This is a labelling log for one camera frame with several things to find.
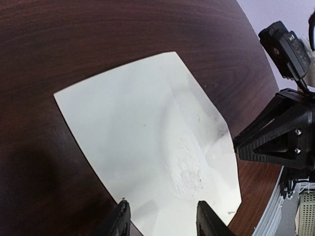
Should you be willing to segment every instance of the black plastic part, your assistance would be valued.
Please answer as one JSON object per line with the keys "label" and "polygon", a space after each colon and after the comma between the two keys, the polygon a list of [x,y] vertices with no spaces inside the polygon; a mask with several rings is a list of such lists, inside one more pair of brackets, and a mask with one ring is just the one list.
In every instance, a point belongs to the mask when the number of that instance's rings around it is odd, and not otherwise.
{"label": "black plastic part", "polygon": [[197,235],[235,236],[205,201],[197,207]]}
{"label": "black plastic part", "polygon": [[298,81],[305,77],[311,60],[293,31],[289,32],[281,21],[277,21],[258,36],[284,78]]}
{"label": "black plastic part", "polygon": [[130,206],[122,200],[92,236],[130,236]]}
{"label": "black plastic part", "polygon": [[313,170],[314,117],[314,100],[284,89],[234,138],[235,152],[241,160]]}

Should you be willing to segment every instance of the wood grain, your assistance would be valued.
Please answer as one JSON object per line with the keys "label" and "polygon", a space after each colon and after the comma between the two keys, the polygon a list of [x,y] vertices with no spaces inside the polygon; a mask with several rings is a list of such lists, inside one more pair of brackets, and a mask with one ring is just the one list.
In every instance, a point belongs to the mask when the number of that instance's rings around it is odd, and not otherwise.
{"label": "wood grain", "polygon": [[[2,235],[89,235],[115,205],[53,93],[176,51],[235,137],[277,91],[236,0],[5,0],[0,25]],[[243,202],[229,227],[248,236],[279,167],[238,161],[238,169]]]}

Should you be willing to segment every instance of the wooden tabletop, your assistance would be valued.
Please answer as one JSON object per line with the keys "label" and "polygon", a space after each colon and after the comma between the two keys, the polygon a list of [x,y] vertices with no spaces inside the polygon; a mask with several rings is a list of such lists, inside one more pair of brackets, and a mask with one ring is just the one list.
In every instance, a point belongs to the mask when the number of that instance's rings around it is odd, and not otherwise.
{"label": "wooden tabletop", "polygon": [[[0,26],[2,235],[89,235],[115,205],[53,93],[176,51],[235,137],[277,91],[236,0],[5,0]],[[238,170],[243,202],[229,227],[249,236],[280,168],[238,160]]]}

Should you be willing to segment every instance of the white paper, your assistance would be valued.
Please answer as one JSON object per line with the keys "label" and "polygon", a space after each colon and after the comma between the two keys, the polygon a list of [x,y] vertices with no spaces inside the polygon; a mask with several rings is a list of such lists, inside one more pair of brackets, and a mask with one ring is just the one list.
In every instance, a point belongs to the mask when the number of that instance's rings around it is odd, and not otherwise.
{"label": "white paper", "polygon": [[196,235],[205,200],[228,224],[241,203],[226,122],[175,52],[55,94],[87,160],[145,236]]}

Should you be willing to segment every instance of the white wall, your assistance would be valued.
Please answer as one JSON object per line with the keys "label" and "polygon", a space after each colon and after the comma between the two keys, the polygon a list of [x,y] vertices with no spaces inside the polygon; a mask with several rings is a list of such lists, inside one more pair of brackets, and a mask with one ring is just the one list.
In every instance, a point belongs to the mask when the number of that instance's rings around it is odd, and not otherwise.
{"label": "white wall", "polygon": [[[258,33],[275,21],[282,21],[288,31],[308,38],[308,19],[314,12],[315,0],[237,0],[254,31]],[[294,81],[283,79],[277,67],[267,56],[279,89],[296,89]]]}

